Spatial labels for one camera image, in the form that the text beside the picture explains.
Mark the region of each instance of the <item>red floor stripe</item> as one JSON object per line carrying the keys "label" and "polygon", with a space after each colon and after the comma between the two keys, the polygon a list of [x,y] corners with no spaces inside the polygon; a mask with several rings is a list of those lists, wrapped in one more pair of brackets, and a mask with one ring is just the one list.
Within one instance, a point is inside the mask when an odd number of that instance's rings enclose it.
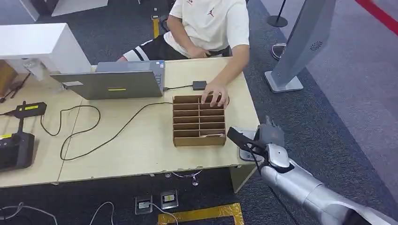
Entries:
{"label": "red floor stripe", "polygon": [[356,0],[371,15],[382,22],[388,29],[398,35],[398,21],[380,9],[372,0]]}

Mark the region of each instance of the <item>yellow strip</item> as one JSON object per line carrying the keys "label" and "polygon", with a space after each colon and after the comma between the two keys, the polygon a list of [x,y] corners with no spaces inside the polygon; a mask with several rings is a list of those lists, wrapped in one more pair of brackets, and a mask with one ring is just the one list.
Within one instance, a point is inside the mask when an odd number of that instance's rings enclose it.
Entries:
{"label": "yellow strip", "polygon": [[34,105],[34,106],[25,107],[25,110],[37,109],[37,108],[38,108],[38,105]]}
{"label": "yellow strip", "polygon": [[[201,219],[219,218],[219,217],[234,217],[235,225],[244,225],[242,210],[239,203],[231,205],[222,205],[208,209],[193,210],[187,212],[176,212],[173,215],[178,219],[178,222],[186,222]],[[159,214],[158,224],[166,225],[174,223],[174,218],[167,214]]]}
{"label": "yellow strip", "polygon": [[9,138],[11,136],[12,136],[12,134],[1,135],[0,139]]}
{"label": "yellow strip", "polygon": [[125,88],[108,88],[108,91],[120,91],[120,90],[126,90]]}
{"label": "yellow strip", "polygon": [[159,18],[152,19],[153,21],[153,36],[157,38],[159,36]]}

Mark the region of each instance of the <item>person's hand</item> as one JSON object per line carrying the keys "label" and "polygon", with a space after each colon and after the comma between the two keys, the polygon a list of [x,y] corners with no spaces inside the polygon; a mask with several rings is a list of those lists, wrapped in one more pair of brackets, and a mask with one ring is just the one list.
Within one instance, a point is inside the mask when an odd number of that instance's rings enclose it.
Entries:
{"label": "person's hand", "polygon": [[224,109],[228,106],[230,103],[230,98],[228,96],[227,88],[224,84],[218,83],[216,81],[211,81],[208,85],[206,85],[205,90],[203,91],[202,94],[202,99],[201,103],[204,104],[207,96],[210,93],[213,93],[213,99],[210,102],[210,107],[213,107],[217,103],[218,96],[221,95],[221,99],[218,102],[217,106],[220,107],[224,105]]}
{"label": "person's hand", "polygon": [[191,48],[187,49],[187,52],[191,59],[207,58],[206,54],[210,55],[209,51],[197,46],[192,46]]}

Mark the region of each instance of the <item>white cable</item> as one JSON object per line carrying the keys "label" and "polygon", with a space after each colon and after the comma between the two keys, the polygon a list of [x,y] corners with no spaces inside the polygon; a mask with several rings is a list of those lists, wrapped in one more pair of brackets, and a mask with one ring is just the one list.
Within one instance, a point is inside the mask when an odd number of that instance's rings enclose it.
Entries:
{"label": "white cable", "polygon": [[168,215],[172,216],[172,217],[174,218],[174,220],[176,221],[176,224],[178,225],[178,220],[177,220],[177,218],[176,218],[173,214],[161,210],[157,205],[153,204],[152,202],[149,202],[149,204],[150,204],[150,205],[153,205],[154,207],[156,207],[157,209],[159,209],[159,211],[161,211],[162,213],[168,214]]}
{"label": "white cable", "polygon": [[6,206],[6,207],[3,207],[3,208],[1,208],[1,210],[11,209],[11,208],[16,208],[15,213],[13,215],[11,215],[11,216],[8,216],[8,217],[0,217],[1,220],[11,219],[12,217],[16,216],[21,211],[22,208],[28,208],[28,209],[36,210],[36,211],[39,211],[39,212],[42,212],[44,214],[47,214],[47,215],[51,216],[54,219],[55,225],[58,225],[57,218],[53,214],[48,213],[48,212],[46,212],[44,210],[35,208],[35,207],[23,205],[23,202],[19,203],[17,206]]}
{"label": "white cable", "polygon": [[90,225],[91,225],[92,222],[94,221],[94,218],[95,218],[95,216],[97,215],[97,212],[101,209],[101,207],[104,206],[104,205],[106,205],[106,204],[108,204],[108,203],[112,205],[111,224],[114,225],[114,224],[113,224],[113,213],[114,213],[114,211],[115,211],[115,206],[114,206],[113,203],[111,203],[111,202],[105,202],[105,203],[103,203],[102,205],[100,205],[100,206],[97,208],[97,211],[95,211],[95,213],[94,213],[94,215],[93,215],[93,217],[92,217],[92,219],[91,219]]}

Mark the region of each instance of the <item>laptop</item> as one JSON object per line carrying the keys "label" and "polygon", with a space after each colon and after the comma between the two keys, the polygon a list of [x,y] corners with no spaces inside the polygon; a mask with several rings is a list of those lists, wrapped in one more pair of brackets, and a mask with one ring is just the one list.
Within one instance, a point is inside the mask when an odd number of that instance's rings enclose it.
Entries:
{"label": "laptop", "polygon": [[164,61],[100,62],[93,73],[51,77],[87,100],[162,97]]}

